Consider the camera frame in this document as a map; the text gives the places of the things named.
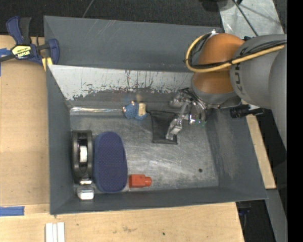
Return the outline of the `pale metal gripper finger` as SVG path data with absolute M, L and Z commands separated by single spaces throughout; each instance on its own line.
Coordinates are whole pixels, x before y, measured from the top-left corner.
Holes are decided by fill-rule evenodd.
M 184 104 L 184 96 L 181 93 L 177 93 L 169 102 L 171 108 L 181 108 Z
M 174 136 L 182 130 L 182 122 L 183 120 L 180 118 L 175 118 L 170 122 L 166 139 L 174 139 Z

